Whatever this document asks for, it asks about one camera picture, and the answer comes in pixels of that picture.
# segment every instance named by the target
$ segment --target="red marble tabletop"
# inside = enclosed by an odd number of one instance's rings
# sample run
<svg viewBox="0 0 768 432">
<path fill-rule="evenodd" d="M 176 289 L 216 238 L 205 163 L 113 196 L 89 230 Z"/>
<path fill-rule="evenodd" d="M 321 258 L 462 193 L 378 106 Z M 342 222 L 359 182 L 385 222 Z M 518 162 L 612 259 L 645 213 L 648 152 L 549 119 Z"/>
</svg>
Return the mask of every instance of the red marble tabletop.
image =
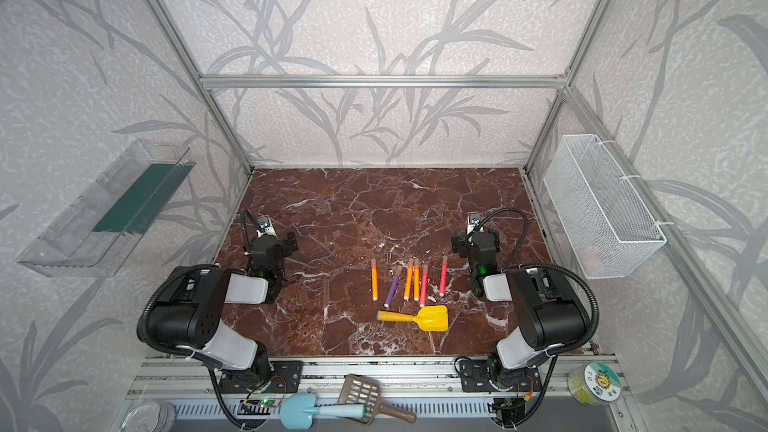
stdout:
<svg viewBox="0 0 768 432">
<path fill-rule="evenodd" d="M 263 342 L 271 356 L 487 354 L 517 322 L 512 303 L 474 297 L 466 259 L 451 254 L 451 236 L 465 227 L 469 212 L 529 212 L 528 238 L 515 262 L 549 261 L 516 168 L 257 170 L 241 207 L 270 216 L 280 238 L 293 231 L 299 243 L 286 260 L 288 283 L 276 303 L 224 308 L 224 321 Z M 488 225 L 501 236 L 502 262 L 522 220 L 498 217 Z M 440 298 L 443 254 L 448 284 Z M 376 320 L 394 269 L 410 257 L 429 264 L 427 303 L 448 306 L 445 333 Z M 378 262 L 378 302 L 371 299 L 371 258 Z M 225 267 L 245 266 L 240 216 L 218 260 Z M 404 277 L 405 270 L 391 310 L 415 314 L 418 303 L 402 298 Z"/>
</svg>

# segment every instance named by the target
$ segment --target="wallpaper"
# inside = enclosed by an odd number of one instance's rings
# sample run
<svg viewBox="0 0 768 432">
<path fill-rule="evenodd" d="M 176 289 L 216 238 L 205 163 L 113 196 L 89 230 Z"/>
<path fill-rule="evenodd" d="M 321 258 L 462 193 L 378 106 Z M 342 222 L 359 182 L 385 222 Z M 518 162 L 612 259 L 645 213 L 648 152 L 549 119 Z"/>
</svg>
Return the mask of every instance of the wallpaper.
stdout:
<svg viewBox="0 0 768 432">
<path fill-rule="evenodd" d="M 144 301 L 207 260 L 247 177 L 141 0 L 0 0 L 0 428 L 106 430 L 146 355 Z M 16 257 L 135 139 L 197 165 L 112 278 Z"/>
<path fill-rule="evenodd" d="M 540 219 L 572 270 L 579 264 L 543 180 L 560 137 L 586 132 L 566 104 L 532 167 Z M 768 430 L 768 410 L 663 249 L 625 278 L 589 284 L 600 303 L 600 352 L 619 356 L 648 430 Z"/>
<path fill-rule="evenodd" d="M 766 26 L 766 0 L 619 0 L 577 85 L 768 346 Z"/>
<path fill-rule="evenodd" d="M 164 0 L 205 74 L 565 70 L 597 0 Z"/>
<path fill-rule="evenodd" d="M 519 166 L 547 89 L 230 89 L 216 99 L 259 166 Z"/>
</svg>

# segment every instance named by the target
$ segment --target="light blue shovel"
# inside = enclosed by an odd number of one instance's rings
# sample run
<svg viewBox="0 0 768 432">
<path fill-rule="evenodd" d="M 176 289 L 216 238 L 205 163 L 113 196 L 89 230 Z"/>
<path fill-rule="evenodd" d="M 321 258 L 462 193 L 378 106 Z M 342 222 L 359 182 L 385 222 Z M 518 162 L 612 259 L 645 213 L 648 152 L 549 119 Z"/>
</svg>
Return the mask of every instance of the light blue shovel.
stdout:
<svg viewBox="0 0 768 432">
<path fill-rule="evenodd" d="M 321 405 L 315 407 L 317 396 L 314 394 L 294 394 L 280 405 L 280 422 L 288 430 L 307 430 L 312 427 L 312 416 L 330 415 L 361 419 L 366 415 L 363 404 Z"/>
</svg>

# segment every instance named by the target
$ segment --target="yellow shovel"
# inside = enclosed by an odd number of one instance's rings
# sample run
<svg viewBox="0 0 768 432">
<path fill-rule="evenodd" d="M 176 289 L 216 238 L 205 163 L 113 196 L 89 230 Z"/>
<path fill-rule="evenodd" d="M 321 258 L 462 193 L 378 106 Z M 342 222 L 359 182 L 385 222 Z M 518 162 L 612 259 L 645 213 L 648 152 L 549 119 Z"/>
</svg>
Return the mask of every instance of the yellow shovel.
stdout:
<svg viewBox="0 0 768 432">
<path fill-rule="evenodd" d="M 445 305 L 429 305 L 418 311 L 417 315 L 379 311 L 376 318 L 386 322 L 416 322 L 418 328 L 426 332 L 448 330 L 448 308 Z"/>
</svg>

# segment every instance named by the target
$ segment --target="white wire mesh basket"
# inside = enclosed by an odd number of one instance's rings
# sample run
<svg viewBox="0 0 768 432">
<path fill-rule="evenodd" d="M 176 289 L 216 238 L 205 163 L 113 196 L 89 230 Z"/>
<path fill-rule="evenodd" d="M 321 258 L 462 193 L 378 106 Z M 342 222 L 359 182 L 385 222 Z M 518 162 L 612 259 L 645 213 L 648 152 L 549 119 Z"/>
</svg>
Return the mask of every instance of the white wire mesh basket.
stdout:
<svg viewBox="0 0 768 432">
<path fill-rule="evenodd" d="M 602 141 L 562 136 L 544 184 L 587 278 L 626 277 L 667 238 Z"/>
</svg>

